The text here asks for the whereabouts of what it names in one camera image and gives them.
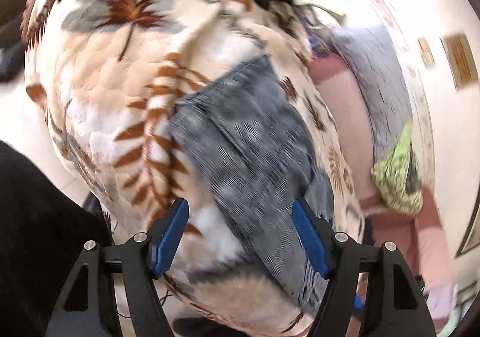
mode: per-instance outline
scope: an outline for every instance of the floral blanket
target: floral blanket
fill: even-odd
[[[165,276],[174,294],[250,335],[306,335],[312,317],[261,265],[245,261],[208,185],[168,131],[176,100],[243,61],[269,55],[308,127],[316,163],[329,176],[335,224],[361,240],[364,221],[350,169],[308,75],[309,43],[291,7],[273,2],[265,11],[253,0],[34,0],[25,29],[27,93],[45,111],[64,166],[118,222],[116,242],[146,231],[174,198],[184,197],[189,224]],[[191,279],[192,271],[210,278]]]

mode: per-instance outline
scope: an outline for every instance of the pink fabric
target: pink fabric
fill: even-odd
[[[336,55],[315,59],[310,77],[337,124],[340,148],[352,170],[357,197],[362,200],[376,195],[370,178],[374,164],[370,118],[355,76]]]
[[[427,306],[437,331],[440,331],[445,326],[456,302],[457,293],[453,286],[444,286],[429,290]]]
[[[396,243],[412,272],[422,274],[427,288],[445,287],[448,292],[453,284],[452,259],[431,192],[422,188],[424,205],[416,217],[386,209],[370,177],[374,164],[370,119],[355,76],[342,58],[331,54],[313,60],[310,77],[337,124],[355,192],[371,218],[375,245]],[[438,318],[445,317],[449,305],[445,300],[438,307],[442,309]]]
[[[427,289],[451,287],[453,258],[430,189],[422,187],[423,208],[415,218],[420,270]]]

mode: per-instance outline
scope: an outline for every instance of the light green fabric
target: light green fabric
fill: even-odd
[[[372,167],[371,178],[386,207],[403,214],[416,215],[422,209],[423,198],[417,160],[412,150],[412,131],[413,123],[409,121],[395,149]]]

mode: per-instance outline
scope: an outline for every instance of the black cable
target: black cable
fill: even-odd
[[[122,317],[122,318],[131,319],[131,317],[127,317],[126,315],[122,315],[122,314],[120,314],[118,311],[117,311],[117,314],[118,314],[120,317]]]
[[[163,305],[165,304],[165,302],[167,301],[167,298],[168,298],[169,296],[173,296],[173,294],[169,294],[169,292],[170,292],[169,290],[166,290],[165,296],[164,296],[164,297],[161,299],[161,301],[160,301],[160,304],[161,304],[162,307],[163,307]]]
[[[166,290],[165,296],[160,300],[160,304],[161,304],[162,307],[165,304],[165,302],[167,301],[167,298],[170,297],[170,296],[173,296],[173,294],[169,294],[169,292],[170,292],[169,290]],[[120,314],[118,311],[117,311],[117,314],[122,318],[131,319],[131,317]]]
[[[119,222],[117,221],[117,224],[115,224],[115,227],[112,230],[112,238],[113,238],[113,235],[115,234],[115,230],[117,229],[118,224]]]

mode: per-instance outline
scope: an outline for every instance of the wooden frame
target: wooden frame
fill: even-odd
[[[418,45],[420,46],[420,55],[425,68],[430,69],[435,67],[435,59],[433,58],[434,56],[431,53],[430,45],[426,38],[418,38]]]
[[[473,214],[456,257],[460,257],[480,246],[480,188],[478,191]]]
[[[478,83],[477,67],[465,33],[442,38],[442,43],[452,70],[455,88],[458,90],[472,83]]]

